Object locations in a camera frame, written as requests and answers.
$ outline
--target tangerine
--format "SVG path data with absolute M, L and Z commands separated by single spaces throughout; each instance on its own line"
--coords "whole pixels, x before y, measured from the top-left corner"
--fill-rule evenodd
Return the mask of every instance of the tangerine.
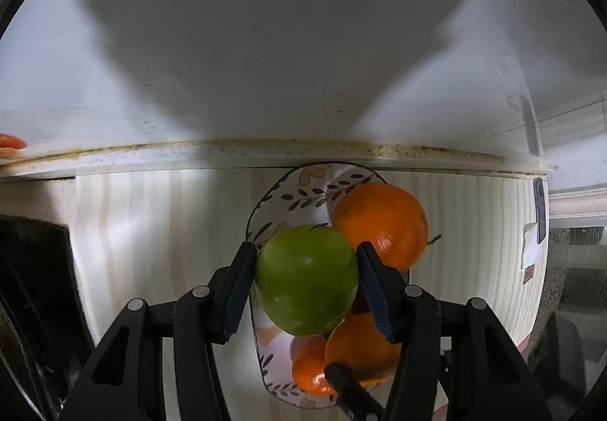
M 328 397 L 336 394 L 325 378 L 326 342 L 311 342 L 304 346 L 291 366 L 293 380 L 297 386 L 314 396 Z
M 370 241 L 384 265 L 407 270 L 428 242 L 424 209 L 409 192 L 385 183 L 358 185 L 333 213 L 333 227 L 356 250 Z
M 329 336 L 327 364 L 342 363 L 362 385 L 383 382 L 396 370 L 400 344 L 390 344 L 375 328 L 370 312 L 350 315 Z

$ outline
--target plate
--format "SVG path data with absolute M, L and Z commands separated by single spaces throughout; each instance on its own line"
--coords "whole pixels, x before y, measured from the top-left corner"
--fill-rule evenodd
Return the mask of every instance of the plate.
M 274 234 L 302 224 L 330 225 L 339 200 L 358 185 L 385 183 L 373 170 L 345 162 L 310 164 L 289 171 L 259 201 L 247 224 L 247 241 L 261 249 Z M 251 317 L 263 385 L 274 397 L 307 409 L 335 405 L 335 398 L 313 396 L 299 389 L 291 364 L 311 341 L 321 335 L 301 337 L 280 330 L 265 314 L 251 288 Z

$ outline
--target white patterned plate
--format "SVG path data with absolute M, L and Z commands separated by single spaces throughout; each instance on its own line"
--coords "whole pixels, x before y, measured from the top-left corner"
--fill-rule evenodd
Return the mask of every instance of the white patterned plate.
M 339 199 L 356 186 L 385 183 L 375 171 L 350 163 L 312 164 L 289 171 L 266 193 L 253 210 L 247 224 L 247 241 L 263 247 L 274 234 L 302 224 L 331 224 Z M 265 388 L 273 396 L 301 408 L 328 408 L 331 397 L 301 391 L 293 381 L 291 364 L 311 341 L 322 336 L 293 336 L 280 330 L 265 314 L 251 289 L 251 317 L 257 357 Z

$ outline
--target green apple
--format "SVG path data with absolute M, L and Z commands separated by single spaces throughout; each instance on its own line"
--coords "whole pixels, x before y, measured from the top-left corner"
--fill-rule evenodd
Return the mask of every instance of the green apple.
M 257 256 L 255 288 L 263 310 L 285 332 L 325 333 L 344 320 L 356 297 L 356 255 L 333 227 L 287 228 Z

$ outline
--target green fruit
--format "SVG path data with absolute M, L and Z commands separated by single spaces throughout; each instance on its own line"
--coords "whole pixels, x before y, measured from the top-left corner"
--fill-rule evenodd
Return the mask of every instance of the green fruit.
M 255 288 L 263 310 L 285 332 L 329 332 L 356 297 L 356 255 L 335 228 L 288 228 L 272 236 L 257 256 Z

